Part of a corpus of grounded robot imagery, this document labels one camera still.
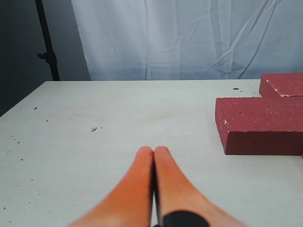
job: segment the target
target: table surface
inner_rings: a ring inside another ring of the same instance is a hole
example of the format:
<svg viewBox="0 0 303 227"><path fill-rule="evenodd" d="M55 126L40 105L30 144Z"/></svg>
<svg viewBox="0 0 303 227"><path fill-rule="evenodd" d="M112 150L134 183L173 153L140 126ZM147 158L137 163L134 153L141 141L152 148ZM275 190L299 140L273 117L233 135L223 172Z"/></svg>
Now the table surface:
<svg viewBox="0 0 303 227"><path fill-rule="evenodd" d="M204 195L249 226L303 226L301 157L223 152L215 99L259 96L259 83L44 83L0 118L0 226L69 224L116 186L145 145L167 146Z"/></svg>

